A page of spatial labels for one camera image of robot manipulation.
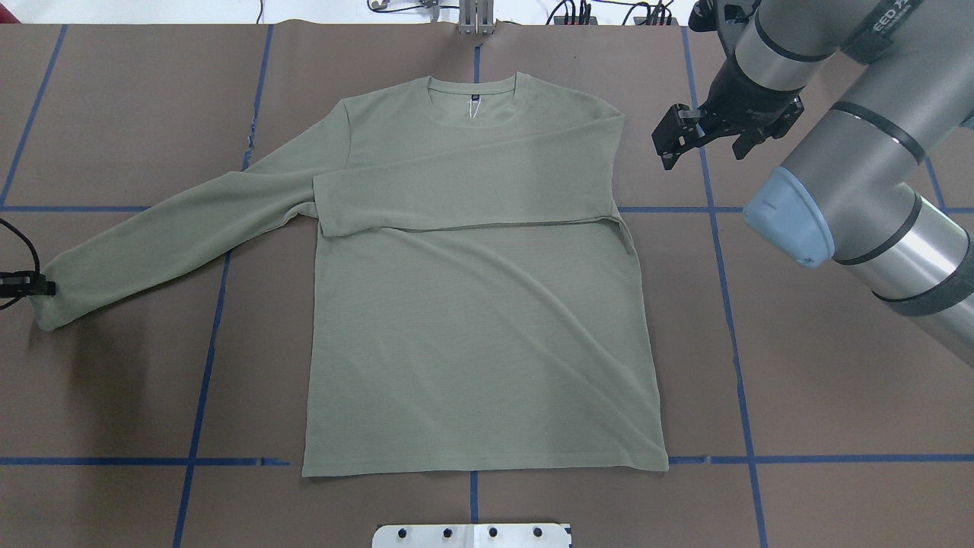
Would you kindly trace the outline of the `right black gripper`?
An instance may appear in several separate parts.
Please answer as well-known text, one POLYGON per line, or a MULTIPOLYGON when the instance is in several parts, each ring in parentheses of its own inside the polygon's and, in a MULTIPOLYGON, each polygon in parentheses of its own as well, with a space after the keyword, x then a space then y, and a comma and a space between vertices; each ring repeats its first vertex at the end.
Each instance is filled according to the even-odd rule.
POLYGON ((798 90, 777 91, 753 82, 734 58, 727 58, 715 76, 700 109, 673 104, 653 131, 655 153, 664 170, 672 170, 699 139, 739 135, 733 143, 742 161, 768 139, 786 135, 804 113, 798 90))

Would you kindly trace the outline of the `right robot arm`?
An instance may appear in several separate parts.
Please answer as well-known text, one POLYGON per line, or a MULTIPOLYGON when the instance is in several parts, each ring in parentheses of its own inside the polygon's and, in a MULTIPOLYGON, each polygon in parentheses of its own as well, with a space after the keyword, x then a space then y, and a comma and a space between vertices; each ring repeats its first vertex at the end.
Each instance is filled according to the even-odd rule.
POLYGON ((842 265, 896 314, 972 361, 972 235, 908 185, 955 129, 972 127, 970 1, 699 1, 726 62, 699 107, 654 129, 670 170, 715 139, 744 159, 786 135, 800 95, 837 53, 864 71, 742 209, 797 263, 842 265))

